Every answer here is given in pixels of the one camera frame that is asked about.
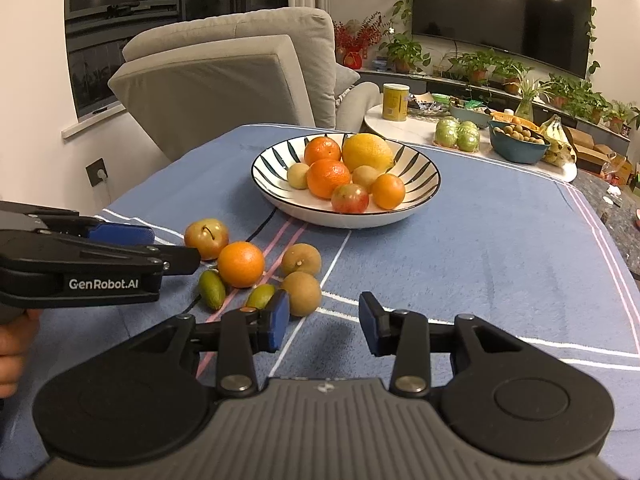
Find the person's left hand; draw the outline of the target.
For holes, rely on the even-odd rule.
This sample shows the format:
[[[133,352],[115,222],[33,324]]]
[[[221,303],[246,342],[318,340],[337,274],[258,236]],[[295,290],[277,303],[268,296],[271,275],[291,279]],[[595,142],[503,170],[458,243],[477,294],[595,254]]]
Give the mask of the person's left hand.
[[[0,330],[0,398],[16,393],[29,348],[39,332],[41,310],[26,310]]]

